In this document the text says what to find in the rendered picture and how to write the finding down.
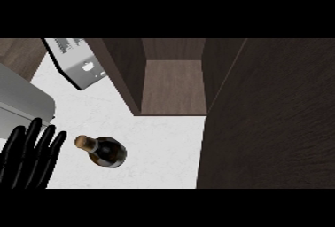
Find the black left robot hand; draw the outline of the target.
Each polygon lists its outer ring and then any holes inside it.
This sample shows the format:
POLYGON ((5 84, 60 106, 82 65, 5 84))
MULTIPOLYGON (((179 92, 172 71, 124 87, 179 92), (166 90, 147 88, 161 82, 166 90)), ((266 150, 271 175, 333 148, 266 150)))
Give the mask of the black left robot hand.
POLYGON ((17 126, 0 151, 0 190, 40 190, 48 188, 67 132, 55 136, 49 125, 42 137, 42 118, 30 127, 17 126))

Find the dark wine bottle with cork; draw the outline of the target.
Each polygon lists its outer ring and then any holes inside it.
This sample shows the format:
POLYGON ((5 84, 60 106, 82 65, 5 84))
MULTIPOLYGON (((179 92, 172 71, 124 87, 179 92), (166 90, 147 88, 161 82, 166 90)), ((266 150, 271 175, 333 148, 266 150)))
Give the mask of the dark wine bottle with cork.
POLYGON ((88 152, 101 167, 117 168, 126 161, 126 147, 113 137, 92 138, 80 135, 76 138, 76 147, 88 152))

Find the open dark wood cabinet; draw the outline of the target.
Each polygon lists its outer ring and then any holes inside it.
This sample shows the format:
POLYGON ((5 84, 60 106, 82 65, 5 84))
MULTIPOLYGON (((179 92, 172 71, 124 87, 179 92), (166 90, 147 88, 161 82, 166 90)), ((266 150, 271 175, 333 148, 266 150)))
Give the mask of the open dark wood cabinet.
POLYGON ((89 38, 88 44, 136 116, 206 116, 243 38, 89 38))

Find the dark wood cabinet door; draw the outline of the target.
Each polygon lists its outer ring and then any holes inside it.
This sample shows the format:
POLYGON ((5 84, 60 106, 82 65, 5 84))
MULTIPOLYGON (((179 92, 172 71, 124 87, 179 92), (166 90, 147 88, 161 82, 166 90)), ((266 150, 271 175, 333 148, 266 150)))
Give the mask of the dark wood cabinet door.
POLYGON ((335 38, 248 39, 206 118, 200 188, 335 188, 335 38))

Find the grey boxy appliance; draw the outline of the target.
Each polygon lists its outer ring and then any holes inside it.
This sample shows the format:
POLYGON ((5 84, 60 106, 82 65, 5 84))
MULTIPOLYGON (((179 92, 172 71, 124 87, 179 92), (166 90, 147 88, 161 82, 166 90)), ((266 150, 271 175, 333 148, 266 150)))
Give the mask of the grey boxy appliance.
POLYGON ((54 98, 0 64, 0 138, 8 139, 14 128, 29 127, 37 117, 46 128, 54 114, 54 98))

